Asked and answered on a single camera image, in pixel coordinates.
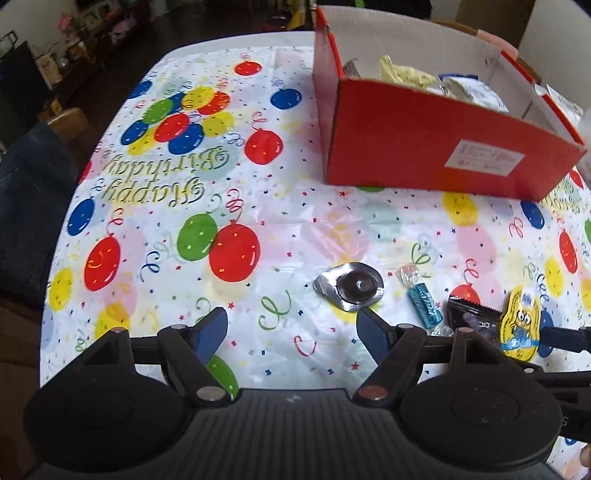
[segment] ribbed gray surface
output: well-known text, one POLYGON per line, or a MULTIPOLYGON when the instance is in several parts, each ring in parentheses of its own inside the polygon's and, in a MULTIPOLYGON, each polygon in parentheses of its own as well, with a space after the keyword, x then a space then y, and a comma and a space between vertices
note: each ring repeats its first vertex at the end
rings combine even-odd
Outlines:
POLYGON ((358 407, 342 390, 243 390, 232 406, 200 412, 174 447, 148 463, 103 474, 71 473, 45 465, 29 476, 30 480, 82 478, 558 480, 560 476, 545 465, 511 473, 447 466, 410 443, 387 411, 358 407))

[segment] black candy wrapper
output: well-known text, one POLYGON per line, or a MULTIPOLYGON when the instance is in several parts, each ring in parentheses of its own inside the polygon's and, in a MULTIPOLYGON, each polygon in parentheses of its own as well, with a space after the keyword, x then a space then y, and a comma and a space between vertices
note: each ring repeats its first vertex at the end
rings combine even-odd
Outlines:
POLYGON ((452 329, 470 327, 493 345, 499 346, 499 330, 503 314, 498 310, 450 296, 447 299, 446 314, 452 329))

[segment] white label sticker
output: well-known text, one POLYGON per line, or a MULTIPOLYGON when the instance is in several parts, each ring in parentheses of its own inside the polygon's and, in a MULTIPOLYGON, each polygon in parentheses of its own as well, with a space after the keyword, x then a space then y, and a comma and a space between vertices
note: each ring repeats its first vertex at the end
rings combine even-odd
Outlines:
POLYGON ((506 177, 523 157, 525 154, 505 148, 460 140, 445 166, 506 177))

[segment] table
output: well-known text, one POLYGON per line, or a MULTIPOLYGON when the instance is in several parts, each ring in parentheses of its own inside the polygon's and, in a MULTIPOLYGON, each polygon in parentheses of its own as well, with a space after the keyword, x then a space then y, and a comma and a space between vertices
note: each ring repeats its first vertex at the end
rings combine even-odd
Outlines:
MULTIPOLYGON (((275 33, 185 47, 134 90, 64 221, 41 383, 111 327, 154 335, 223 306, 228 337, 209 368, 230 393, 353 391, 375 364, 355 314, 312 287, 323 270, 352 260, 383 276, 374 308, 393 325, 421 325, 396 276, 409 263, 438 306, 453 293, 502 309, 526 284, 554 325, 591 324, 591 196, 578 173, 541 205, 323 184, 312 39, 275 33)), ((548 371, 591 368, 586 353, 540 353, 535 362, 548 371)), ((426 365, 423 379, 441 370, 426 365)), ((550 462, 578 478, 581 447, 561 438, 550 462)))

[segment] silver foil lid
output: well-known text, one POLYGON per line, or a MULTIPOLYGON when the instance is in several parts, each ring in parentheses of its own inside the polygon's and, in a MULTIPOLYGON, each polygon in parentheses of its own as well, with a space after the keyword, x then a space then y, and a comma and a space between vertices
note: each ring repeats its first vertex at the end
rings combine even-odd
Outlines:
POLYGON ((321 273, 314 289, 345 312, 369 307, 384 296, 384 281, 378 271, 361 262, 349 262, 321 273))

